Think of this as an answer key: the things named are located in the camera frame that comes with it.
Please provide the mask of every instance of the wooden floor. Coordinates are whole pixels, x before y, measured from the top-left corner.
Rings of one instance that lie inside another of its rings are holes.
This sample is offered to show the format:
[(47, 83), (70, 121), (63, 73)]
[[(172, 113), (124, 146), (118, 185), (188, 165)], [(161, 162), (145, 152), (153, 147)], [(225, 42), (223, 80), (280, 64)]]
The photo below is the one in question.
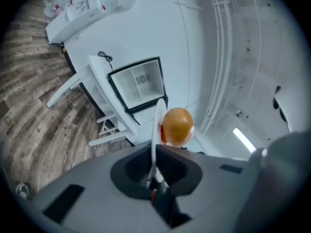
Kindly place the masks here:
[[(87, 145), (98, 137), (100, 114), (80, 87), (48, 109), (46, 102), (72, 76), (59, 46), (48, 44), (42, 0), (28, 0), (11, 22), (0, 52), (1, 163), (12, 184), (36, 193), (116, 143)], [(113, 151), (130, 147), (121, 140)]]

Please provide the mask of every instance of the orange ball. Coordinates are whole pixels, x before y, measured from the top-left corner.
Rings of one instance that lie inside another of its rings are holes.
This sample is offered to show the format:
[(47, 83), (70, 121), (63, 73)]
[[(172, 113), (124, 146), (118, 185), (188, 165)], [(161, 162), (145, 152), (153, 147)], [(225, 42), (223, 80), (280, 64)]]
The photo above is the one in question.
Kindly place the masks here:
[(163, 134), (174, 147), (182, 147), (193, 137), (194, 123), (190, 113), (183, 108), (169, 110), (163, 118)]

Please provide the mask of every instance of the ceiling light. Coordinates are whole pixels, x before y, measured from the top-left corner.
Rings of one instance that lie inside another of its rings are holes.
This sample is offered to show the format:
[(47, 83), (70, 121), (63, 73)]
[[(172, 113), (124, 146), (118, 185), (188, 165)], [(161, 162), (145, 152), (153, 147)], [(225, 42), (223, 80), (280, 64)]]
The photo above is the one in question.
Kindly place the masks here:
[(247, 147), (247, 149), (252, 153), (256, 150), (255, 146), (253, 143), (251, 143), (250, 140), (242, 133), (239, 128), (235, 128), (233, 133), (243, 142), (243, 144)]

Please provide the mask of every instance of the power cord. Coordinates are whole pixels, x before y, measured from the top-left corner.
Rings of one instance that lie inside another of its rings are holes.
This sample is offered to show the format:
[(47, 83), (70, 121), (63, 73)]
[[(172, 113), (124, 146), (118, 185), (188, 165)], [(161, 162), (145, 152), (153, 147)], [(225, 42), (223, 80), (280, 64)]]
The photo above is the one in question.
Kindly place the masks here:
[(106, 61), (109, 62), (109, 65), (110, 65), (110, 67), (111, 67), (111, 70), (113, 70), (113, 69), (112, 69), (112, 65), (111, 65), (111, 63), (110, 63), (110, 62), (113, 60), (111, 56), (106, 55), (105, 52), (103, 52), (103, 51), (99, 51), (99, 52), (98, 52), (98, 56), (99, 56), (99, 57), (104, 57), (104, 58), (106, 58)]
[(113, 149), (116, 147), (116, 145), (120, 142), (121, 140), (119, 140), (115, 145), (114, 145), (114, 147), (112, 148), (112, 150), (110, 151), (110, 153), (109, 154), (111, 154), (112, 153), (112, 151), (113, 151)]

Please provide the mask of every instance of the mini fridge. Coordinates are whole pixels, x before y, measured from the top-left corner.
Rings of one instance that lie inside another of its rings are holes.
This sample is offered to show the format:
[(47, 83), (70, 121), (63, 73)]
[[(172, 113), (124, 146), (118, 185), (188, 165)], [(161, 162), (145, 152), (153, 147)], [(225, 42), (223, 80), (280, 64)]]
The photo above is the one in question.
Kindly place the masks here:
[(132, 117), (133, 113), (155, 106), (161, 98), (168, 104), (160, 57), (121, 67), (109, 73), (108, 80)]

